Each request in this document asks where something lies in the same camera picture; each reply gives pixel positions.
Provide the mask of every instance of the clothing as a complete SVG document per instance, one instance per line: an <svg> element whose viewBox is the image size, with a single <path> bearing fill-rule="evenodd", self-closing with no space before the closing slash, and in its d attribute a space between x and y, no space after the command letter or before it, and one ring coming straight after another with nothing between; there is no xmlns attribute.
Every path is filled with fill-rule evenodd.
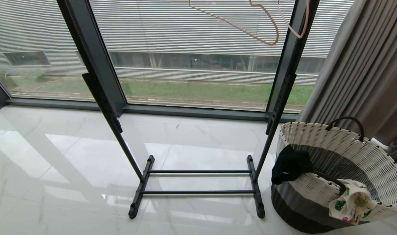
<svg viewBox="0 0 397 235"><path fill-rule="evenodd" d="M308 152L294 151L291 146L286 146L275 162L271 182L281 184L284 181L293 181L304 173L313 169Z"/></svg>
<svg viewBox="0 0 397 235"><path fill-rule="evenodd" d="M329 216L357 225L360 219L367 218L377 202L371 198L367 186L355 180L339 180L346 191L329 204Z"/></svg>

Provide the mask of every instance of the green lawn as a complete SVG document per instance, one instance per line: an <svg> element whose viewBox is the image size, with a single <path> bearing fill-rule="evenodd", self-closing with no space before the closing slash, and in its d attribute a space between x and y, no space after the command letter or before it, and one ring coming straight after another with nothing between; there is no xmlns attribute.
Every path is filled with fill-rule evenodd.
<svg viewBox="0 0 397 235"><path fill-rule="evenodd" d="M0 76L0 80L10 89L31 92L63 92L89 95L90 92L82 79L78 78L44 78ZM271 84L234 85L217 82L167 82L150 80L121 80L124 94L128 97L144 98L181 98L192 100L215 100L229 102L266 103ZM294 85L288 104L306 104L313 86Z"/></svg>

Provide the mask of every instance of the corrugated metal wall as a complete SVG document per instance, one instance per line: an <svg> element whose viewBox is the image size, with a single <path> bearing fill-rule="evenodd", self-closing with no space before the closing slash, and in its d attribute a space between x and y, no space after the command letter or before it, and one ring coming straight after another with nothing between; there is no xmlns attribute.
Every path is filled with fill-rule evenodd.
<svg viewBox="0 0 397 235"><path fill-rule="evenodd" d="M220 20L188 6L187 0L91 0L95 17L109 51L167 52L229 55L281 54L287 27L276 1L264 3L279 25L280 41L267 46ZM247 0L192 0L200 8L227 18L267 40L274 31L269 18ZM294 0L282 0L290 18ZM326 57L352 0L321 0L303 56ZM51 66L12 67L3 53L43 51ZM55 0L0 0L0 72L35 69L46 74L80 75L86 72ZM116 68L119 76L150 79L210 79L218 81L272 82L273 73L189 71ZM302 74L296 83L314 84L316 75Z"/></svg>

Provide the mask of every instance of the glass pane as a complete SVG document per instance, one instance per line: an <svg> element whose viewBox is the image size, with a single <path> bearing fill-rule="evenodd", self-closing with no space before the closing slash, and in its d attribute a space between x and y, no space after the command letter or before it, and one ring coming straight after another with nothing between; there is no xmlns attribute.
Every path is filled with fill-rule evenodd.
<svg viewBox="0 0 397 235"><path fill-rule="evenodd" d="M299 113L306 105L339 26L352 2L352 0L319 2L312 29L297 67L297 77L285 107L286 112Z"/></svg>
<svg viewBox="0 0 397 235"><path fill-rule="evenodd" d="M91 0L129 103L265 110L287 26L276 1L263 1L279 25L268 46L188 1ZM270 19L246 0L194 0L272 42ZM290 18L294 0L282 0Z"/></svg>
<svg viewBox="0 0 397 235"><path fill-rule="evenodd" d="M0 0L0 82L13 97L93 100L56 0Z"/></svg>

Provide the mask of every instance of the black cloth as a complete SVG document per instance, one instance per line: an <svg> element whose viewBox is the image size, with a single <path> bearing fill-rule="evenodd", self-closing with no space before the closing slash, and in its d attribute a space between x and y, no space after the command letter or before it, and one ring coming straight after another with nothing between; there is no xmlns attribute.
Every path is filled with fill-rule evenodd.
<svg viewBox="0 0 397 235"><path fill-rule="evenodd" d="M308 152L294 151L291 146L285 147L273 167L271 182L281 184L284 181L294 181L304 173L313 169Z"/></svg>

